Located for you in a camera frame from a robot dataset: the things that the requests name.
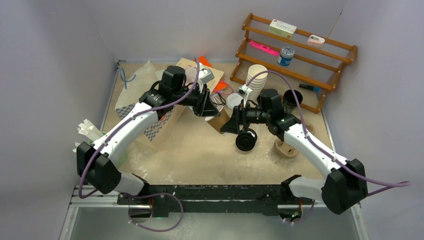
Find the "stack of white paper cups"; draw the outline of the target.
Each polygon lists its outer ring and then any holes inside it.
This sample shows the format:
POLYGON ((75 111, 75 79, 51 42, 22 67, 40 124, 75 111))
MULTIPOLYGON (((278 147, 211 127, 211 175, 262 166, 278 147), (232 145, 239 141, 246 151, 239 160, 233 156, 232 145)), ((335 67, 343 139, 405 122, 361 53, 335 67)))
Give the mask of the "stack of white paper cups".
POLYGON ((268 72, 267 68, 260 64, 253 64, 248 68, 246 77, 246 86, 251 89, 249 99, 256 101, 262 89, 265 86, 268 72))

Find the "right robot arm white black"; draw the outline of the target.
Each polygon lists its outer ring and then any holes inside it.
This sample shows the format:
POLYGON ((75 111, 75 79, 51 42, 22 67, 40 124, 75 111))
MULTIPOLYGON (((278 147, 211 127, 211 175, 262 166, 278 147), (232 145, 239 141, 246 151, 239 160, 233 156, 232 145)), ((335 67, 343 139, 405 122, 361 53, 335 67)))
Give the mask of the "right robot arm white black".
POLYGON ((224 133, 236 134, 236 146, 248 152, 256 144, 257 135, 251 124, 265 124, 268 131, 299 151, 323 176, 323 180, 295 175, 282 182, 280 196, 288 204, 299 198, 323 202, 334 214, 340 215, 368 196, 365 167, 358 160, 348 160, 319 141, 292 114, 298 91, 280 95, 275 89, 263 90, 257 103, 242 100, 233 107, 230 119, 220 128, 224 133))

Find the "black blue marker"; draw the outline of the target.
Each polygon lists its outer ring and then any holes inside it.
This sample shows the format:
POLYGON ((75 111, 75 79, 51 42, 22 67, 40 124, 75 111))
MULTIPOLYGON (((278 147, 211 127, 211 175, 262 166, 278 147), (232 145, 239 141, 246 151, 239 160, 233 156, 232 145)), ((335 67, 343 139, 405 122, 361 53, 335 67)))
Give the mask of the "black blue marker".
POLYGON ((299 88, 305 89, 305 90, 308 90, 308 91, 313 91, 313 92, 319 92, 321 90, 319 87, 309 85, 309 84, 304 84, 304 83, 300 83, 299 88))

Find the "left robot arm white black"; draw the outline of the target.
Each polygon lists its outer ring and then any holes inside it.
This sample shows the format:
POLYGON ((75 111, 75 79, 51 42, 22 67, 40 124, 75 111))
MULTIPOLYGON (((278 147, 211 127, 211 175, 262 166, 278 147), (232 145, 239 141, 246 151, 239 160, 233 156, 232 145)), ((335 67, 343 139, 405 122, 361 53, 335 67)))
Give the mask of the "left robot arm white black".
POLYGON ((218 117, 220 111, 213 104, 207 87, 207 82, 213 78, 209 68, 198 65, 194 81, 187 83, 185 69, 176 65, 167 67, 161 80, 152 84, 112 130, 92 143, 82 142, 77 146, 79 185, 88 183, 102 194, 112 191, 129 194, 136 204, 146 203, 148 183, 135 174, 121 172, 116 162, 134 140, 176 105, 192 107, 198 117, 218 117))

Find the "stack of black lids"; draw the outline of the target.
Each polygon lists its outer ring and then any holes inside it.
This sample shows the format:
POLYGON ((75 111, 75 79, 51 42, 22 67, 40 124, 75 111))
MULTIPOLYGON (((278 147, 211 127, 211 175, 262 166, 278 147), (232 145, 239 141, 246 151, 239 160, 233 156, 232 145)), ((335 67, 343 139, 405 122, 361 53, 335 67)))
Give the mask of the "stack of black lids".
POLYGON ((235 144, 239 150, 248 152, 255 147, 257 139, 257 133, 253 129, 246 128, 237 135, 235 144))

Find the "blue white jar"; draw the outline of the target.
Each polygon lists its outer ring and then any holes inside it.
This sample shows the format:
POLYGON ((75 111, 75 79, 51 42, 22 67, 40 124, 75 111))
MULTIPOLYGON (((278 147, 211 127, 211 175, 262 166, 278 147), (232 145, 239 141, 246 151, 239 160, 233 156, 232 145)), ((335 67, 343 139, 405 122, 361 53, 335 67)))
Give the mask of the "blue white jar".
POLYGON ((295 50, 290 46, 285 46, 279 52, 277 63, 283 67, 287 67, 290 65, 294 55, 295 50))

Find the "pink highlighter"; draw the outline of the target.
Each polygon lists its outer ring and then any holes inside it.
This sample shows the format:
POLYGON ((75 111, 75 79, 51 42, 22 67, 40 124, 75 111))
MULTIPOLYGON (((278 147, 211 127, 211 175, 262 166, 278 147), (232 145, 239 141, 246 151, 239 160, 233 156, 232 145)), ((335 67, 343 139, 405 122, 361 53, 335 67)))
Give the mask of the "pink highlighter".
POLYGON ((254 48, 256 48, 256 49, 258 49, 258 50, 261 50, 261 51, 263 51, 263 52, 265 52, 267 54, 270 54, 272 56, 275 56, 275 57, 278 57, 280 55, 280 52, 279 51, 275 51, 275 50, 271 49, 270 47, 265 46, 263 44, 259 44, 258 42, 255 42, 253 40, 251 40, 249 42, 249 45, 252 46, 252 47, 254 47, 254 48))

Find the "cakes recipe book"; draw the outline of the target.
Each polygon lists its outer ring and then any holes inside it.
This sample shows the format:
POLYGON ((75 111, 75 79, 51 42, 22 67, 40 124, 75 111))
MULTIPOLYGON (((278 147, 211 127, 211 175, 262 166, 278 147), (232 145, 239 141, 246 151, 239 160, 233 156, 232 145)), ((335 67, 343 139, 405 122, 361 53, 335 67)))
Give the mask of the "cakes recipe book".
MULTIPOLYGON (((198 82, 206 84, 210 92, 213 93, 214 89, 223 77, 224 72, 211 67, 204 56, 198 57, 197 60, 200 66, 200 77, 198 82)), ((181 58, 176 65, 185 70, 187 84, 192 83, 195 80, 197 73, 197 64, 195 60, 181 58)))

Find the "green cup holder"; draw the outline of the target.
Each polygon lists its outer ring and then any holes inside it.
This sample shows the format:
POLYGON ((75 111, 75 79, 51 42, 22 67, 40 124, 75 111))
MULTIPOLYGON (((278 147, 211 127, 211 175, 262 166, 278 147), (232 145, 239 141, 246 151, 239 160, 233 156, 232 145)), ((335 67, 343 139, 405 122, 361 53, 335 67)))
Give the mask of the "green cup holder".
POLYGON ((129 145, 129 142, 123 139, 121 133, 116 133, 105 143, 100 153, 102 155, 106 154, 107 158, 111 160, 117 168, 120 168, 127 160, 127 149, 129 145))

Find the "wooden shelf rack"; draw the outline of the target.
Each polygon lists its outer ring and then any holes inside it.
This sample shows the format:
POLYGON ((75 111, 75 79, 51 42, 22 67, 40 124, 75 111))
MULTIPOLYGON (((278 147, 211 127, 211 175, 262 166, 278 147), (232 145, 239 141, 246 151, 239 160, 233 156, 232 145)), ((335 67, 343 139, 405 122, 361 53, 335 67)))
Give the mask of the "wooden shelf rack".
POLYGON ((348 65, 351 65, 354 62, 357 56, 358 47, 356 45, 348 45, 348 44, 325 37, 324 40, 326 44, 328 43, 330 46, 347 50, 347 55, 343 57, 341 55, 337 55, 335 53, 331 53, 326 50, 312 47, 310 45, 307 45, 306 43, 301 43, 300 41, 297 41, 297 40, 285 39, 282 36, 278 36, 276 34, 267 32, 265 30, 261 30, 257 27, 254 27, 252 22, 270 24, 272 21, 270 19, 266 19, 257 15, 254 15, 253 13, 248 14, 248 16, 244 20, 241 27, 241 29, 245 31, 244 38, 235 53, 235 57, 238 58, 238 62, 233 72, 231 73, 229 79, 233 82, 243 84, 245 81, 238 78, 237 74, 244 63, 250 63, 251 65, 255 65, 255 64, 263 65, 268 70, 280 73, 283 76, 299 81, 302 84, 308 84, 313 87, 318 87, 320 89, 320 92, 319 92, 319 96, 317 97, 316 106, 308 105, 305 103, 301 103, 300 106, 303 109, 308 110, 312 113, 315 113, 315 114, 320 113, 327 94, 329 94, 330 92, 333 92, 336 89, 344 68, 348 65), (267 61, 260 60, 258 57, 254 57, 252 54, 246 53, 248 48, 252 48, 252 46, 250 45, 251 42, 255 42, 260 45, 263 45, 273 51, 277 51, 278 48, 276 46, 270 45, 268 41, 262 42, 262 41, 258 41, 256 39, 251 38, 251 33, 268 37, 270 39, 279 41, 280 43, 289 44, 290 46, 296 47, 296 49, 298 50, 306 50, 321 56, 331 58, 333 60, 339 61, 339 65, 337 67, 331 66, 321 61, 317 61, 312 58, 299 55, 297 51, 295 52, 293 56, 293 60, 291 61, 289 66, 282 66, 278 63, 273 63, 269 60, 267 61), (318 68, 331 72, 332 75, 328 79, 328 82, 324 83, 322 81, 319 81, 317 78, 312 77, 311 74, 307 73, 307 69, 306 69, 307 67, 318 67, 318 68))

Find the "brown paper coffee cup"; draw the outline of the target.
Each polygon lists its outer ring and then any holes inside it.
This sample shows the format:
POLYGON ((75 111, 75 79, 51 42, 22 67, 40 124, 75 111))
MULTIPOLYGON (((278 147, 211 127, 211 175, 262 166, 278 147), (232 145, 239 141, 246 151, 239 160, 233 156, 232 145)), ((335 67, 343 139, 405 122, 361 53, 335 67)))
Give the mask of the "brown paper coffee cup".
POLYGON ((224 134, 224 132, 221 131, 221 127, 225 125, 230 117, 223 106, 220 106, 218 110, 220 113, 219 116, 208 116, 205 118, 205 121, 219 134, 224 134))

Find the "black paper cup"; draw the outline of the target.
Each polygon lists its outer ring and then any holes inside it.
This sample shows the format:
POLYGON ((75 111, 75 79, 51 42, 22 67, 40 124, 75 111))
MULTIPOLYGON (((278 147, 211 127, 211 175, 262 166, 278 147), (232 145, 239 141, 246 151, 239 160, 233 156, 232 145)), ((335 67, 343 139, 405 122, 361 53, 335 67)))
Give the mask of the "black paper cup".
POLYGON ((282 106, 286 114, 292 113, 297 107, 297 103, 301 104, 303 101, 303 95, 294 90, 294 93, 291 90, 287 90, 282 96, 282 106))

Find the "white green box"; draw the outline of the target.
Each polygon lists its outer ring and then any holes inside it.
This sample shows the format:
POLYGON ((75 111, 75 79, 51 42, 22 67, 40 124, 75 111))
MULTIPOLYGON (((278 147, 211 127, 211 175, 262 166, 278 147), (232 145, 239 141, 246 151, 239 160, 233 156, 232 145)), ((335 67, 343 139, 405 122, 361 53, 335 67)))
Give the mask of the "white green box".
POLYGON ((297 26, 273 19, 268 27, 268 32, 285 39, 292 39, 297 30, 297 26))

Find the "checkered paper bakery bag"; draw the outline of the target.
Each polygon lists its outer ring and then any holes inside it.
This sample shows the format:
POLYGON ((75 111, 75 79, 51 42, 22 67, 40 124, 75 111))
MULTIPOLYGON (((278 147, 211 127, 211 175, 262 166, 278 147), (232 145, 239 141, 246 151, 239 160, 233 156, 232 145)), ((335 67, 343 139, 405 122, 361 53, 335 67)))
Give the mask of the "checkered paper bakery bag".
MULTIPOLYGON (((128 115, 132 116, 140 112, 142 109, 139 107, 133 110, 138 103, 146 103, 152 108, 160 105, 157 87, 152 86, 162 79, 163 72, 163 68, 156 69, 150 60, 136 70, 131 70, 129 66, 122 66, 119 77, 124 80, 124 87, 115 104, 115 111, 121 120, 128 115)), ((168 108, 168 112, 159 111, 157 121, 145 129, 139 141, 159 151, 185 109, 185 106, 175 105, 172 109, 168 108)))

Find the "white cup lid upper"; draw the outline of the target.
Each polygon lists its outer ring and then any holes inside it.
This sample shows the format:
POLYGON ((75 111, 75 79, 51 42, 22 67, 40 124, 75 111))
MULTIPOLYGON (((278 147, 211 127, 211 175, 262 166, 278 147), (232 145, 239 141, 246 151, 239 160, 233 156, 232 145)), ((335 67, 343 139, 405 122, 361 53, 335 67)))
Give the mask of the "white cup lid upper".
POLYGON ((229 109, 242 105, 244 98, 238 93, 232 93, 226 98, 226 106, 229 109))

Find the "pink white tape dispenser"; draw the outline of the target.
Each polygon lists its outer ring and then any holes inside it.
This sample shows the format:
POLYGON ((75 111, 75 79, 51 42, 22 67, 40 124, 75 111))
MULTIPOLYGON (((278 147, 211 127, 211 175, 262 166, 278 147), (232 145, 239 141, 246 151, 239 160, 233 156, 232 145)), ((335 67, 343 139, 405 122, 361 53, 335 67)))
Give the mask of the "pink white tape dispenser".
POLYGON ((323 37, 311 34, 307 40, 307 45, 315 47, 315 48, 321 48, 324 46, 326 40, 323 37))

